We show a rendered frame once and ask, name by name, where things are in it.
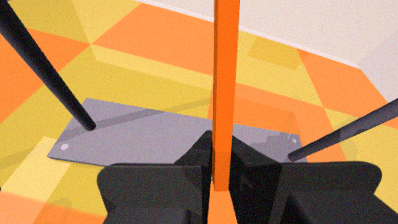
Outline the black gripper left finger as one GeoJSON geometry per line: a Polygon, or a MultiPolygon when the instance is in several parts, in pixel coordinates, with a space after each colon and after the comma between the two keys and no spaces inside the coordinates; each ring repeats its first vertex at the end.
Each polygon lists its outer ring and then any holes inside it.
{"type": "Polygon", "coordinates": [[[173,164],[115,163],[97,175],[107,214],[112,207],[186,208],[191,224],[208,224],[212,130],[173,164]]]}

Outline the orange bar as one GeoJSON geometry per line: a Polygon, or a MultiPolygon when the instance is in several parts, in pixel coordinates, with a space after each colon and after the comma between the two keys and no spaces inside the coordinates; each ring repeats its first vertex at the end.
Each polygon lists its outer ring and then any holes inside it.
{"type": "Polygon", "coordinates": [[[240,0],[214,0],[212,179],[229,191],[240,0]]]}

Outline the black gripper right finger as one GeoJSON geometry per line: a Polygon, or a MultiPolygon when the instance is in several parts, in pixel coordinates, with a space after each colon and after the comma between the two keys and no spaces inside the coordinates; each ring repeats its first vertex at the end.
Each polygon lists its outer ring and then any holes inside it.
{"type": "Polygon", "coordinates": [[[278,162],[232,135],[229,192],[238,224],[280,224],[287,197],[295,192],[375,193],[381,179],[381,168],[369,162],[278,162]]]}

